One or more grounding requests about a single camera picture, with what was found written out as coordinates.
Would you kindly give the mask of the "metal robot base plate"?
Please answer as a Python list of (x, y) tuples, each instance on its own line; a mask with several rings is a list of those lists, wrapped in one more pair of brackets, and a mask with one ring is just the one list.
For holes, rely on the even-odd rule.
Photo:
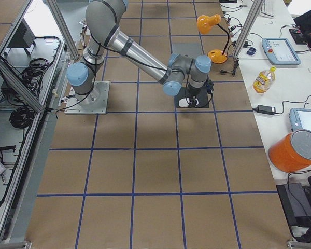
[(64, 113), (67, 115), (106, 114), (109, 88), (109, 81), (96, 81), (93, 91), (83, 101), (81, 101), (83, 96), (80, 95), (77, 95), (77, 98), (69, 98)]

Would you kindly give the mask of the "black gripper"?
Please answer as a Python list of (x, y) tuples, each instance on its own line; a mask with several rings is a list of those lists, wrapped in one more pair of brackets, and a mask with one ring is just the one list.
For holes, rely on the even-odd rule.
[(188, 98), (188, 107), (197, 106), (197, 95), (200, 93), (200, 88), (195, 87), (186, 87), (187, 98)]

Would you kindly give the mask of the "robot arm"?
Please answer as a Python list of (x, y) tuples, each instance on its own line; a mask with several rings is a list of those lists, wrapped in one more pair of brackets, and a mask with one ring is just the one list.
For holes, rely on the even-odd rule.
[(127, 1), (92, 1), (88, 5), (86, 23), (91, 37), (81, 61), (67, 70), (77, 104), (87, 107), (100, 99), (95, 79), (104, 62), (104, 50), (108, 50), (127, 58), (159, 82), (165, 94), (175, 97), (177, 107), (208, 108), (213, 98), (213, 83), (208, 77), (210, 58), (172, 54), (164, 65), (120, 30), (119, 22), (127, 7)]

